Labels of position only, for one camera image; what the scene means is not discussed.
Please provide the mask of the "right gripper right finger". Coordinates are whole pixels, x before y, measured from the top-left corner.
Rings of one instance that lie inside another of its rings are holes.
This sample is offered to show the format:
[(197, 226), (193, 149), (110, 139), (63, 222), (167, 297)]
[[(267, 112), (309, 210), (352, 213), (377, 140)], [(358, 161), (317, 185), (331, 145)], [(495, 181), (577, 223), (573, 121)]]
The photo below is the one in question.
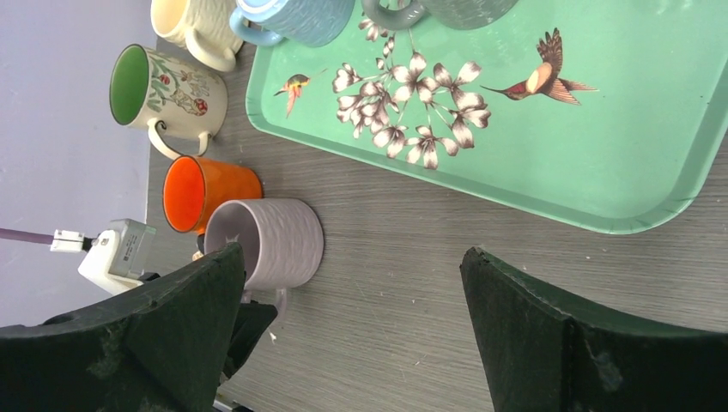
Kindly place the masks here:
[(460, 273), (495, 410), (726, 410), (726, 334), (617, 311), (478, 247)]

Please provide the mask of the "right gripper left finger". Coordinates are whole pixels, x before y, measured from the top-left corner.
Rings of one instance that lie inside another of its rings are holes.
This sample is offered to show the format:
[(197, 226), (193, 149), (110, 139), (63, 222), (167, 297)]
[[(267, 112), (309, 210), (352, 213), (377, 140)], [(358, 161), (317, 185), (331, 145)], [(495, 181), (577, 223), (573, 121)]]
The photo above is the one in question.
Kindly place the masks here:
[(2, 410), (212, 410), (244, 280), (229, 244), (42, 324), (3, 327)]

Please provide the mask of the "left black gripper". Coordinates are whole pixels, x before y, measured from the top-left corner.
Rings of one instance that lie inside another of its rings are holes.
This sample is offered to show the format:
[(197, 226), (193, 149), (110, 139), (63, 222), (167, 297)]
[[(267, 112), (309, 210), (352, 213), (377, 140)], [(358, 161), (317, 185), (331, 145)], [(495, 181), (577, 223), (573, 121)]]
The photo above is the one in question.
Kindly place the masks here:
[[(95, 236), (77, 235), (77, 250), (86, 257), (78, 267), (80, 275), (117, 295), (158, 278), (144, 269), (156, 229), (140, 221), (111, 221)], [(246, 363), (260, 337), (279, 319), (279, 304), (261, 304), (243, 293), (227, 349), (221, 379), (232, 378)]]

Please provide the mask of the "orange mug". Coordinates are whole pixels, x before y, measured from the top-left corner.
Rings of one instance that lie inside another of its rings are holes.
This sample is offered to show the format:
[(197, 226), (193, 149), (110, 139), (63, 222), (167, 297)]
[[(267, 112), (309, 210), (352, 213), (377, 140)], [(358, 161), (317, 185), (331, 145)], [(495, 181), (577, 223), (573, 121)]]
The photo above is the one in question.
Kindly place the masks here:
[(174, 231), (203, 234), (221, 204), (263, 196), (263, 185), (251, 168), (184, 155), (167, 169), (162, 207)]

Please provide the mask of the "lilac mug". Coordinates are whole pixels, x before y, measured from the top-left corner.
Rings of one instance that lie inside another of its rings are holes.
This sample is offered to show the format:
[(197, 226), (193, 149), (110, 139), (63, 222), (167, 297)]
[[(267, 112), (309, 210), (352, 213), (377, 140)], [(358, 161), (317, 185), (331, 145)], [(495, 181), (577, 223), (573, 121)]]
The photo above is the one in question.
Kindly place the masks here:
[(202, 253), (227, 243), (242, 247), (245, 303), (257, 291), (276, 292), (279, 323), (288, 309), (291, 288), (307, 283), (317, 272), (325, 248), (323, 228), (306, 203), (295, 198), (231, 200), (210, 217), (202, 237)]

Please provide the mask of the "cream floral mug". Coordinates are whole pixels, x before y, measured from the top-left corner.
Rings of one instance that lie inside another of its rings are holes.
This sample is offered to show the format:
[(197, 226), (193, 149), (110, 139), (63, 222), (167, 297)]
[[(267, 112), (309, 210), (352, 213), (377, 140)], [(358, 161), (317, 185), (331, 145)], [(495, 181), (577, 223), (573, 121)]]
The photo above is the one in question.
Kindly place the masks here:
[(147, 131), (152, 146), (171, 160), (183, 153), (166, 136), (196, 142), (203, 156), (228, 110), (228, 90), (219, 75), (139, 44), (119, 54), (108, 99), (117, 124)]

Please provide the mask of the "cream plain mug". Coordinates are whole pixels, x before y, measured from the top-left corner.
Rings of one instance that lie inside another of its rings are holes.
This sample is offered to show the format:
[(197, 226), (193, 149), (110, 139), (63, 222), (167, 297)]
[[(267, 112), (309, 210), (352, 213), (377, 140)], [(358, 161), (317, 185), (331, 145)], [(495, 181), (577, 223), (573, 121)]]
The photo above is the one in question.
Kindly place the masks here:
[(150, 20), (155, 33), (211, 69), (230, 72), (243, 46), (229, 26), (234, 0), (153, 0)]

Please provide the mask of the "grey mug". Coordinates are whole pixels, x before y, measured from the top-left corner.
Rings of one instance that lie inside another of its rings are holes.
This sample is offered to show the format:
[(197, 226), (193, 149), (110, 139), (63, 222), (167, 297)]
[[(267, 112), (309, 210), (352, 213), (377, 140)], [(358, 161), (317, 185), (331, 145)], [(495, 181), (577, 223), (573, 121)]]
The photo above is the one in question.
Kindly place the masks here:
[(409, 29), (426, 15), (442, 25), (471, 30), (497, 21), (509, 12), (518, 0), (421, 0), (410, 1), (400, 9), (388, 9), (380, 1), (361, 0), (365, 15), (387, 30)]

